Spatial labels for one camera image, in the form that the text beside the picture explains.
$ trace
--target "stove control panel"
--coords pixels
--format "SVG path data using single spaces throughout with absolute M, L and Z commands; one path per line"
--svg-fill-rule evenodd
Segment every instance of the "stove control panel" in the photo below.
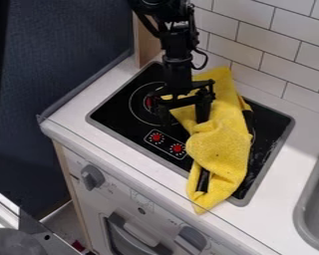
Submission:
M 178 160 L 186 157 L 185 144 L 183 142 L 157 129 L 153 129 L 148 133 L 145 141 Z

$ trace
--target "backsplash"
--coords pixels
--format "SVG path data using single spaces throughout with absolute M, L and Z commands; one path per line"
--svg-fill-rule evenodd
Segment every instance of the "backsplash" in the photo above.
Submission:
M 191 2 L 208 68 L 319 113 L 319 0 Z

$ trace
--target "yellow cloth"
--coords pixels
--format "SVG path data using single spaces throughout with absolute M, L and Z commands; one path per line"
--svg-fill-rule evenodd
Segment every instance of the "yellow cloth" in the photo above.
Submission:
M 217 68 L 194 77 L 196 81 L 215 80 L 216 100 L 209 121 L 197 124 L 194 106 L 171 110 L 190 133 L 187 153 L 194 159 L 187 184 L 187 195 L 201 214 L 228 198 L 241 184 L 246 172 L 252 135 L 248 133 L 243 110 L 251 110 L 238 95 L 231 73 Z M 208 192 L 196 192 L 201 168 L 210 171 Z

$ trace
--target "gray curtain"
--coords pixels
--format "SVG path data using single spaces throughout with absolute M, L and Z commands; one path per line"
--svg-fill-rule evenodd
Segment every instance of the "gray curtain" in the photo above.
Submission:
M 36 115 L 132 48 L 126 0 L 11 0 L 0 96 L 0 191 L 34 216 L 68 199 Z

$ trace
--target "black stovetop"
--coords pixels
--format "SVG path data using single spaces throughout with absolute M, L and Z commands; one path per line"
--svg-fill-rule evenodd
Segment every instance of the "black stovetop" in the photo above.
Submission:
M 153 63 L 93 111 L 91 120 L 183 170 L 190 171 L 192 159 L 184 150 L 189 134 L 174 118 L 171 130 L 164 129 L 160 126 L 159 118 L 147 109 L 148 92 L 161 86 L 161 64 Z M 248 162 L 248 173 L 232 195 L 240 200 L 245 197 L 268 158 L 273 161 L 270 155 L 292 123 L 292 119 L 283 114 L 255 102 L 247 102 L 254 111 L 255 140 Z

